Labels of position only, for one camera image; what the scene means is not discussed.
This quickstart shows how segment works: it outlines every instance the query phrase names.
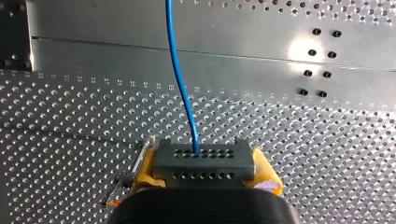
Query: black bolt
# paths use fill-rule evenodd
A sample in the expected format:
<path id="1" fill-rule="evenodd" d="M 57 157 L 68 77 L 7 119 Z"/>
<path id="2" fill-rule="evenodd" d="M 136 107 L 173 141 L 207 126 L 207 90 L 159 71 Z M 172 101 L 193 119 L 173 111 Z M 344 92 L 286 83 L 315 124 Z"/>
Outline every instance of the black bolt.
<path id="1" fill-rule="evenodd" d="M 334 37 L 340 37 L 343 33 L 341 31 L 334 31 L 332 32 L 332 36 Z"/>
<path id="2" fill-rule="evenodd" d="M 312 30 L 312 34 L 320 35 L 321 34 L 321 30 L 319 28 L 315 28 L 314 30 Z"/>
<path id="3" fill-rule="evenodd" d="M 0 66 L 1 67 L 8 67 L 11 64 L 9 60 L 2 60 L 0 61 Z"/>
<path id="4" fill-rule="evenodd" d="M 26 63 L 21 63 L 21 68 L 29 68 L 30 67 L 30 63 L 26 62 Z"/>
<path id="5" fill-rule="evenodd" d="M 326 78 L 330 78 L 332 76 L 332 73 L 326 71 L 326 72 L 323 73 L 323 76 L 326 77 Z"/>
<path id="6" fill-rule="evenodd" d="M 17 11 L 23 12 L 25 10 L 25 6 L 22 4 L 17 4 Z"/>
<path id="7" fill-rule="evenodd" d="M 327 54 L 327 56 L 329 56 L 329 58 L 334 59 L 335 57 L 337 57 L 337 53 L 334 52 L 334 51 L 330 51 L 330 52 Z"/>
<path id="8" fill-rule="evenodd" d="M 301 94 L 301 95 L 303 95 L 303 96 L 306 96 L 306 95 L 308 94 L 308 90 L 306 90 L 306 89 L 299 89 L 298 93 Z"/>
<path id="9" fill-rule="evenodd" d="M 310 71 L 310 70 L 305 70 L 305 71 L 304 71 L 304 76 L 306 76 L 306 77 L 312 77 L 312 71 Z"/>
<path id="10" fill-rule="evenodd" d="M 314 49 L 311 49 L 311 50 L 308 51 L 308 54 L 311 55 L 311 56 L 315 56 L 315 55 L 317 55 L 317 51 L 314 50 Z"/>
<path id="11" fill-rule="evenodd" d="M 318 96 L 326 98 L 327 97 L 327 92 L 326 91 L 320 91 L 320 92 L 318 92 Z"/>

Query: blue wire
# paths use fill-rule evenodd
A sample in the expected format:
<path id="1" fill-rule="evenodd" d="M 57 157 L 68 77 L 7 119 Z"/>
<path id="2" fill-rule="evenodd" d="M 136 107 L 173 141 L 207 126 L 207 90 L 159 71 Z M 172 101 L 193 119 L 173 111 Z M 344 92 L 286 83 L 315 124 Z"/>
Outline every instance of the blue wire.
<path id="1" fill-rule="evenodd" d="M 194 153 L 199 153 L 199 140 L 198 140 L 197 127 L 195 125 L 195 120 L 192 113 L 189 94 L 187 93 L 186 85 L 184 84 L 183 76 L 181 75 L 180 65 L 178 64 L 177 44 L 175 38 L 174 22 L 172 18 L 173 17 L 172 5 L 173 5 L 172 0 L 166 0 L 166 28 L 168 30 L 169 48 L 171 50 L 172 64 L 175 71 L 178 89 L 180 90 L 181 98 L 183 99 L 184 108 L 186 109 L 187 118 L 189 119 L 189 123 L 191 127 L 192 147 L 194 149 Z"/>

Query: gray terminal block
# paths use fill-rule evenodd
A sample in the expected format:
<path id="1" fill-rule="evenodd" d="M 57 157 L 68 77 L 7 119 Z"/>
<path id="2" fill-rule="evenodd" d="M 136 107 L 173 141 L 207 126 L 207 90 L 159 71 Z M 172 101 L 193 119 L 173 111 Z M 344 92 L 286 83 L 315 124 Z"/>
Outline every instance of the gray terminal block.
<path id="1" fill-rule="evenodd" d="M 153 164 L 153 175 L 168 188 L 242 187 L 255 175 L 255 164 L 246 140 L 234 145 L 201 144 L 194 154 L 191 144 L 160 141 Z"/>

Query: black object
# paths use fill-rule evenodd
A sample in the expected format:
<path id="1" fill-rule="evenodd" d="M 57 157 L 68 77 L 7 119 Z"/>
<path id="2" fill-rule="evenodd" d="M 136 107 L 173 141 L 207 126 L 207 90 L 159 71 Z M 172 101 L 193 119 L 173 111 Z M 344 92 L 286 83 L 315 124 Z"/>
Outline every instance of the black object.
<path id="1" fill-rule="evenodd" d="M 332 73 L 326 71 L 326 72 L 323 73 L 323 76 L 326 77 L 326 78 L 330 78 L 332 76 Z"/>
<path id="2" fill-rule="evenodd" d="M 305 70 L 305 71 L 304 71 L 304 76 L 306 76 L 306 77 L 312 77 L 312 71 L 310 71 L 310 70 Z"/>
<path id="3" fill-rule="evenodd" d="M 161 140 L 153 164 L 154 178 L 165 180 L 169 188 L 241 187 L 245 180 L 254 178 L 248 141 L 237 139 L 235 145 L 200 147 L 200 153 L 194 154 L 192 145 Z"/>
<path id="4" fill-rule="evenodd" d="M 299 89 L 298 93 L 300 93 L 303 96 L 306 96 L 308 94 L 308 90 L 306 89 Z"/>
<path id="5" fill-rule="evenodd" d="M 317 51 L 314 50 L 314 49 L 311 49 L 311 50 L 308 51 L 308 54 L 311 55 L 311 56 L 315 56 L 315 55 L 317 55 Z"/>
<path id="6" fill-rule="evenodd" d="M 25 1 L 1 1 L 0 69 L 32 71 Z"/>
<path id="7" fill-rule="evenodd" d="M 335 57 L 337 57 L 337 53 L 334 52 L 334 51 L 330 51 L 330 52 L 327 54 L 327 56 L 329 56 L 329 58 L 334 59 Z"/>
<path id="8" fill-rule="evenodd" d="M 318 96 L 325 98 L 325 97 L 327 97 L 327 92 L 326 91 L 320 91 L 320 92 L 318 92 Z"/>
<path id="9" fill-rule="evenodd" d="M 298 224 L 294 208 L 259 189 L 147 189 L 124 200 L 108 224 Z"/>
<path id="10" fill-rule="evenodd" d="M 341 31 L 333 31 L 333 32 L 332 32 L 332 36 L 334 36 L 334 37 L 340 37 L 341 34 L 342 34 Z"/>
<path id="11" fill-rule="evenodd" d="M 312 30 L 312 34 L 313 35 L 320 35 L 321 34 L 321 30 L 319 28 L 315 28 Z"/>

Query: perforated metal panel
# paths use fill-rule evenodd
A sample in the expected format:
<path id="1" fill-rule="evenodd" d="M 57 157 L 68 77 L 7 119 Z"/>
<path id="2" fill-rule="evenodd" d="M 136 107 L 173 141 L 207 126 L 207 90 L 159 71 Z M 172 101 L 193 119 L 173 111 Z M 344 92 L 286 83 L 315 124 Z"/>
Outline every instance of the perforated metal panel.
<path id="1" fill-rule="evenodd" d="M 2 223 L 105 223 L 136 140 L 191 140 L 163 2 L 114 2 L 30 3 L 37 71 L 0 73 Z M 176 3 L 201 141 L 262 146 L 303 223 L 394 223 L 395 2 Z"/>

